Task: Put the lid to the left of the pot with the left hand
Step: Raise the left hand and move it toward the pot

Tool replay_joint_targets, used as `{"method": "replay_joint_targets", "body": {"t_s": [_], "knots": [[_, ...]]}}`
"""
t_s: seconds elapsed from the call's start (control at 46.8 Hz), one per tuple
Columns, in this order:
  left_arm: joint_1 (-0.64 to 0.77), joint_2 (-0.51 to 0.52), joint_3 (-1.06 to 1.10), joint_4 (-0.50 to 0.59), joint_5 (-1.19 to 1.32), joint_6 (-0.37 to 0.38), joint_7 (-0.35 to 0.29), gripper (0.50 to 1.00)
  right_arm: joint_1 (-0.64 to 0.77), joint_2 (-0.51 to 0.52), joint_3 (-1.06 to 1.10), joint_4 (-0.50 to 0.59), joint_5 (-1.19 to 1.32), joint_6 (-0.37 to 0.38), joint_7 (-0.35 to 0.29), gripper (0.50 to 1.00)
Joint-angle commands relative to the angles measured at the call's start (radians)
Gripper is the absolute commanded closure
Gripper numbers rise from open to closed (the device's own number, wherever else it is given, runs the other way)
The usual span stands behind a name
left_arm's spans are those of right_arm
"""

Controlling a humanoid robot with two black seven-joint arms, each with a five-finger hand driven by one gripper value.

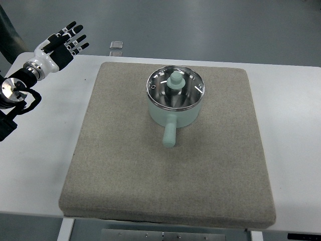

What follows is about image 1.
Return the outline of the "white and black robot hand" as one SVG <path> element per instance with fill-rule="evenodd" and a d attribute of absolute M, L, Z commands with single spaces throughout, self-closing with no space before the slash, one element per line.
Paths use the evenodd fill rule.
<path fill-rule="evenodd" d="M 38 80 L 61 71 L 74 56 L 89 46 L 89 43 L 84 42 L 86 35 L 80 35 L 82 30 L 82 25 L 71 22 L 38 45 L 33 58 L 27 60 L 23 67 L 33 71 Z"/>

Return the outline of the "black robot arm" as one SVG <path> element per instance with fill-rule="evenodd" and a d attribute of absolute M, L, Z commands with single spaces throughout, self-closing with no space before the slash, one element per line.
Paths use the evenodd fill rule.
<path fill-rule="evenodd" d="M 41 95 L 32 87 L 44 78 L 40 66 L 31 62 L 7 78 L 1 77 L 1 141 L 17 128 L 16 116 L 32 111 L 41 102 Z"/>

